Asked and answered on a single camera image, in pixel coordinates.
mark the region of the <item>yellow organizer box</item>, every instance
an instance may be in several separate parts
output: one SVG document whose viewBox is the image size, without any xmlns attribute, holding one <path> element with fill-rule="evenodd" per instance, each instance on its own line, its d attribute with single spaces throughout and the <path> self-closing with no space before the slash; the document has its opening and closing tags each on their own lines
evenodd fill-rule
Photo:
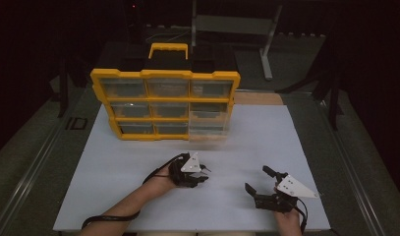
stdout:
<svg viewBox="0 0 400 236">
<path fill-rule="evenodd" d="M 121 140 L 213 140 L 228 132 L 240 75 L 228 46 L 107 43 L 93 89 Z"/>
</svg>

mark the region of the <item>plastic drawer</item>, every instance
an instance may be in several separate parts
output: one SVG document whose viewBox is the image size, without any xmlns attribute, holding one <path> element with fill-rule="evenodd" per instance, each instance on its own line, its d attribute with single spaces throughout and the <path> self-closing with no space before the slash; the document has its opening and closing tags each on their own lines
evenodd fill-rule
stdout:
<svg viewBox="0 0 400 236">
<path fill-rule="evenodd" d="M 154 117 L 188 117 L 188 102 L 152 102 L 150 107 Z"/>
<path fill-rule="evenodd" d="M 188 123 L 156 122 L 154 123 L 159 135 L 186 135 L 188 134 Z"/>
<path fill-rule="evenodd" d="M 111 102 L 110 105 L 116 117 L 141 118 L 150 116 L 147 102 L 118 101 Z"/>
<path fill-rule="evenodd" d="M 191 96 L 227 98 L 232 86 L 232 81 L 191 81 Z"/>
<path fill-rule="evenodd" d="M 193 102 L 190 106 L 190 118 L 215 118 L 227 112 L 227 103 Z"/>
<path fill-rule="evenodd" d="M 119 122 L 123 134 L 153 134 L 153 126 L 150 122 Z"/>
<path fill-rule="evenodd" d="M 142 79 L 100 79 L 107 97 L 146 97 Z"/>
<path fill-rule="evenodd" d="M 188 97 L 188 81 L 184 79 L 155 78 L 146 80 L 150 96 Z"/>
<path fill-rule="evenodd" d="M 229 114 L 227 112 L 191 111 L 190 141 L 219 141 L 228 135 Z"/>
</svg>

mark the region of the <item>dark background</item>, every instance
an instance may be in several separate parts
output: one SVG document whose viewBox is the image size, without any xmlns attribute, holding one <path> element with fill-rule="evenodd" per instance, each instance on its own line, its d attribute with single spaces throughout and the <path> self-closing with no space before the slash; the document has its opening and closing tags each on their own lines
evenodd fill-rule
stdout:
<svg viewBox="0 0 400 236">
<path fill-rule="evenodd" d="M 259 17 L 273 10 L 264 2 L 248 1 L 260 9 L 250 12 L 244 1 L 204 0 L 199 11 Z M 140 21 L 189 26 L 191 7 L 187 0 L 0 0 L 0 149 L 53 95 L 60 58 L 84 86 L 107 40 L 141 43 Z M 277 32 L 327 35 L 312 71 L 345 65 L 340 87 L 400 191 L 400 1 L 289 2 Z"/>
</svg>

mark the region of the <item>white table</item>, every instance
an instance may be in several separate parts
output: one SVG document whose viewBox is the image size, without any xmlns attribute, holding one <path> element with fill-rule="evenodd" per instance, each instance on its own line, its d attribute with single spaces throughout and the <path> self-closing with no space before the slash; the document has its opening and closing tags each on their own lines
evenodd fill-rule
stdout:
<svg viewBox="0 0 400 236">
<path fill-rule="evenodd" d="M 119 141 L 99 110 L 54 230 L 80 230 L 84 220 L 112 207 L 136 189 L 156 167 L 182 152 L 195 152 L 212 172 L 193 189 L 176 189 L 143 208 L 131 231 L 275 231 L 272 213 L 256 209 L 245 191 L 273 194 L 267 165 L 288 172 L 317 192 L 294 124 L 283 105 L 235 105 L 230 134 L 218 146 L 187 141 Z M 308 230 L 329 229 L 320 199 L 303 199 Z"/>
</svg>

